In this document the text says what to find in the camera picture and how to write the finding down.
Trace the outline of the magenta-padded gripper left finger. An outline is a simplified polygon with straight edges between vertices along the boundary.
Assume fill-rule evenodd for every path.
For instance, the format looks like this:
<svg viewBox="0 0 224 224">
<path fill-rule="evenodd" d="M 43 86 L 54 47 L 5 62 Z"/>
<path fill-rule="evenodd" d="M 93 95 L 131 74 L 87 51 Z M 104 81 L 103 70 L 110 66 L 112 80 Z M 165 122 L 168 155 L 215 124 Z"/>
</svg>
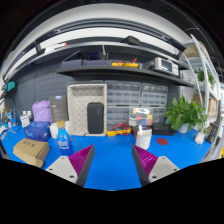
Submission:
<svg viewBox="0 0 224 224">
<path fill-rule="evenodd" d="M 47 171 L 83 187 L 94 155 L 95 147 L 90 145 L 71 156 L 60 156 L 47 168 Z"/>
</svg>

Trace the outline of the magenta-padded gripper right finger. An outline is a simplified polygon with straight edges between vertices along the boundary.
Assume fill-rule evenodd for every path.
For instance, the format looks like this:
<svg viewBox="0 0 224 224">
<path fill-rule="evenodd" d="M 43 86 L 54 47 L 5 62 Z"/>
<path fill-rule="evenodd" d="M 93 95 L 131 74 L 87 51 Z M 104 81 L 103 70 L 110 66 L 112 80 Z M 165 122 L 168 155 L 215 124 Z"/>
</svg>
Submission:
<svg viewBox="0 0 224 224">
<path fill-rule="evenodd" d="M 132 146 L 132 157 L 142 186 L 179 171 L 179 168 L 166 156 L 157 157 L 135 145 Z"/>
</svg>

